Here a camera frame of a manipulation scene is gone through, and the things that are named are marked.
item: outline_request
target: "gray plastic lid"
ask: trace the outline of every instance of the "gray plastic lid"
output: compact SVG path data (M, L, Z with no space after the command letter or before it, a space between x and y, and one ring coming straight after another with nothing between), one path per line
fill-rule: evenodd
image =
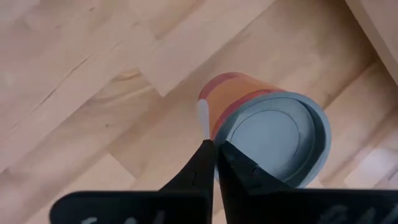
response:
M227 119L215 144L225 140L274 177L302 187L325 163L330 127L311 99L271 93L245 103Z

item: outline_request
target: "red stripe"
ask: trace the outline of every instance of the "red stripe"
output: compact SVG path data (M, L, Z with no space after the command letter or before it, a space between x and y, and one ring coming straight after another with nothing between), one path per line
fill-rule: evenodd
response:
M214 77L202 88L201 92L199 93L199 100L207 98L211 91L213 91L219 84L240 75L241 74L238 72L227 72Z
M213 131L211 132L211 140L214 140L216 137L216 134L221 127L221 125L225 122L225 120L232 114L234 113L242 104L245 102L260 96L264 95L267 93L273 93L277 91L283 91L283 90L256 90L254 92L248 93L244 96L242 96L240 99L236 100L235 102L231 103L221 114L221 116L218 118L217 122L215 123L213 127Z

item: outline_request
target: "gray lid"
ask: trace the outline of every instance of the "gray lid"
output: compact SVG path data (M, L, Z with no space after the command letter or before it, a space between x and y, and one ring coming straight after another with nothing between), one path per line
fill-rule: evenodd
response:
M245 103L227 119L215 144L225 140L274 177L298 187L310 182L325 162L330 127L309 98L271 93Z

